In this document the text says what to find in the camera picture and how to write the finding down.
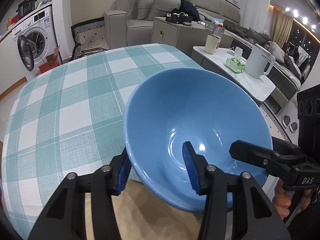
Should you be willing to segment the person's hand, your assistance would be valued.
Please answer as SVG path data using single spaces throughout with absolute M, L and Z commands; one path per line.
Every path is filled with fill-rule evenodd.
M 274 198 L 272 199 L 272 203 L 281 219 L 283 220 L 289 214 L 289 207 L 291 205 L 291 199 L 286 195 L 286 191 L 282 188 L 283 181 L 278 179 L 277 185 L 274 188 Z M 313 190 L 304 191 L 305 200 L 302 206 L 300 207 L 298 213 L 304 211 L 309 205 L 311 201 Z

